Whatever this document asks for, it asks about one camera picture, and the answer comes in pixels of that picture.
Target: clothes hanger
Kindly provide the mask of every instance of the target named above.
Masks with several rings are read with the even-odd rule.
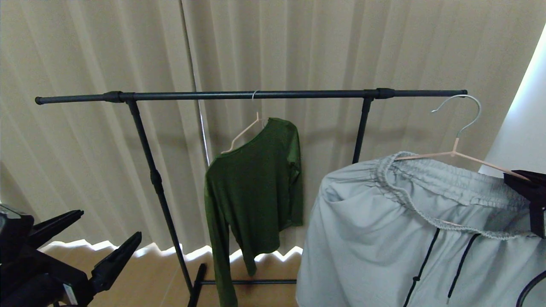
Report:
[[[524,177],[524,176],[522,176],[522,175],[520,175],[518,173],[515,173],[515,172],[513,172],[513,171],[511,171],[509,169],[498,167],[498,166],[496,166],[494,164],[491,164],[491,163],[488,163],[486,161],[482,161],[482,160],[476,159],[474,157],[467,156],[467,155],[464,155],[462,153],[457,152],[457,145],[459,144],[459,138],[461,136],[461,132],[463,132],[464,129],[472,126],[472,124],[474,124],[478,120],[478,118],[480,117],[480,114],[482,113],[482,104],[480,103],[480,101],[478,101],[476,98],[474,98],[474,97],[472,97],[470,95],[455,95],[455,96],[451,96],[451,97],[447,98],[444,102],[442,102],[442,104],[438,108],[436,108],[435,110],[432,110],[431,113],[434,113],[434,112],[440,110],[443,107],[443,105],[446,104],[446,102],[450,101],[451,99],[453,99],[455,97],[470,98],[470,99],[474,100],[474,102],[476,102],[476,104],[478,105],[478,114],[476,115],[474,120],[472,120],[468,125],[464,126],[461,130],[459,130],[459,132],[457,132],[457,136],[455,137],[455,143],[453,144],[453,149],[451,151],[448,151],[448,152],[427,153],[425,155],[398,157],[395,160],[412,160],[412,159],[440,157],[440,156],[452,156],[452,157],[459,156],[459,157],[466,158],[468,160],[472,160],[472,161],[481,163],[481,164],[486,165],[488,167],[498,169],[503,173],[510,174],[512,176],[516,176],[516,177],[524,179],[524,180],[528,180],[526,177]]]
[[[254,93],[252,93],[252,101],[254,101],[254,95],[256,95],[258,91],[254,91]],[[241,133],[239,133],[232,141],[232,146],[226,150],[226,151],[222,151],[221,154],[225,154],[226,152],[230,152],[231,150],[233,150],[233,146],[235,146],[235,141],[237,141],[243,134],[245,134],[245,132],[247,132],[252,126],[254,126],[257,122],[259,122],[261,119],[260,119],[260,113],[258,112],[258,108],[256,108],[256,120],[252,122],[252,124],[250,124],[248,127],[246,127]]]

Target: brown tile floor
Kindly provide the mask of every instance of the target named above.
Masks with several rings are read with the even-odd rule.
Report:
[[[108,255],[111,248],[93,251],[87,246],[66,248],[54,246],[46,253],[62,260],[91,276],[93,266]],[[266,255],[257,263],[255,279],[295,279],[301,256],[293,254],[285,262]],[[201,263],[207,263],[205,279],[214,278],[212,257],[209,253],[187,262],[190,277],[195,279]],[[242,258],[232,263],[234,279],[249,279]],[[246,306],[297,306],[295,285],[237,285],[240,307]],[[186,306],[189,294],[176,254],[161,257],[158,252],[131,259],[109,291],[99,293],[90,306]],[[198,306],[219,306],[216,286],[203,286]]]

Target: clothing rack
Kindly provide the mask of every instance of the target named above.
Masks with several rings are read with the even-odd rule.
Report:
[[[169,234],[173,241],[178,261],[188,287],[190,297],[188,307],[197,306],[202,285],[214,285],[214,280],[204,280],[207,266],[202,263],[199,266],[194,283],[192,283],[176,230],[173,218],[169,211],[167,199],[163,190],[161,175],[153,160],[152,151],[146,131],[140,117],[137,101],[160,101],[160,100],[207,100],[207,99],[305,99],[305,98],[362,98],[362,111],[360,124],[358,126],[357,139],[354,147],[353,163],[357,163],[360,157],[360,148],[364,137],[364,130],[370,112],[370,106],[374,99],[388,99],[392,97],[450,97],[454,95],[468,94],[466,90],[457,91],[397,91],[391,88],[377,88],[375,90],[348,90],[348,91],[242,91],[242,92],[166,92],[166,93],[134,93],[113,91],[101,95],[79,95],[79,96],[56,96],[36,97],[35,102],[39,105],[66,102],[93,102],[106,101],[113,103],[126,103],[133,115],[136,130],[146,155],[150,168],[150,179],[159,198],[163,216],[169,228]],[[270,279],[270,280],[234,280],[234,285],[255,285],[255,284],[295,284],[296,279]]]

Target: curtain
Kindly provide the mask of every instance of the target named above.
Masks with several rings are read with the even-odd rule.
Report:
[[[34,96],[467,89],[484,110],[462,135],[460,151],[484,158],[546,21],[542,0],[49,1],[2,2],[0,9],[2,201],[30,208],[40,220],[84,209],[72,231],[59,236],[64,241],[119,245],[142,231],[143,244],[154,241],[162,250],[172,243],[127,106],[37,106]],[[449,150],[476,107],[469,99],[453,100],[429,114],[442,101],[374,101],[360,160]],[[298,127],[307,221],[322,177],[351,163],[361,104],[140,102],[184,253],[209,243],[207,163],[229,148],[256,111]],[[280,252],[303,246],[305,229],[284,231]]]

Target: green long-sleeve shirt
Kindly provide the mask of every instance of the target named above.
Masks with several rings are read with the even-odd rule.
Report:
[[[300,144],[294,124],[270,118],[250,142],[216,157],[205,175],[205,211],[220,304],[237,306],[228,225],[250,276],[256,273],[255,256],[278,249],[279,231],[302,225]]]

